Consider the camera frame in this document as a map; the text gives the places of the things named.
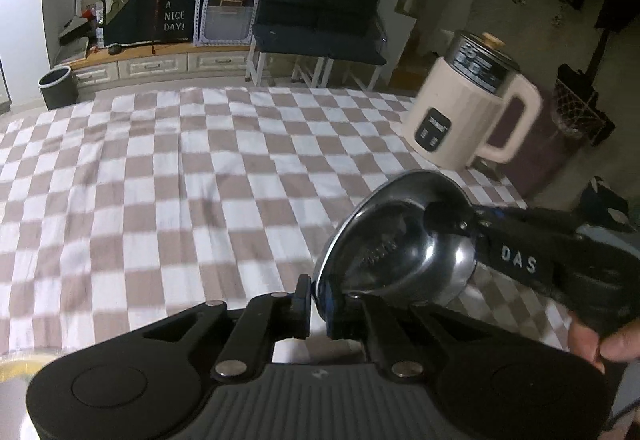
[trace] human hand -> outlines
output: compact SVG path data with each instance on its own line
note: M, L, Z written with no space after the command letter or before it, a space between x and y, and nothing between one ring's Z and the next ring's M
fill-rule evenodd
M640 319L631 321L600 343L598 334L572 314L567 342L572 353L582 357L604 373L601 358L613 362L631 362L640 358Z

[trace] black letter board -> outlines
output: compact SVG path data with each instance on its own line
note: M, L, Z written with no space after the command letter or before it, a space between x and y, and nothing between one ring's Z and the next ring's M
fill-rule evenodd
M111 12L105 14L105 46L193 39L195 0L160 0L155 33L156 0L112 1Z

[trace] checkered tablecloth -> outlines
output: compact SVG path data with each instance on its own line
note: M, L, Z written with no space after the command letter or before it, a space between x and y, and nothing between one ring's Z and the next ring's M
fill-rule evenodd
M411 104L190 88L11 122L0 134L0 353L73 350L206 299L238 308L292 291L373 189L435 169L393 130ZM444 173L474 202L524 204L508 181ZM450 306L566 344L564 309L482 266Z

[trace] ribbed gray panel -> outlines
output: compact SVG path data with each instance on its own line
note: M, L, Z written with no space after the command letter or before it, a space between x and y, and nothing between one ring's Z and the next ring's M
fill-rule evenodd
M372 364L270 364L260 378L216 390L175 440L472 440L426 391L393 384Z

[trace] kettle handle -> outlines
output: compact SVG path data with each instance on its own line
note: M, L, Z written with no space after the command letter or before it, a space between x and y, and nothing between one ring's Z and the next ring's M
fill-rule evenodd
M540 110L542 109L542 97L540 97L538 89L527 81L522 74L517 74L513 78L507 93L502 98L504 104L502 112L504 112L513 97L519 97L524 103L524 111L516 127L513 129L504 147L498 148L489 144L482 144L476 151L476 155L479 157L497 162L498 164L507 163L518 152L533 123L538 118ZM496 123L492 125L488 131L487 138L493 133L498 121L500 121L500 117L496 118Z

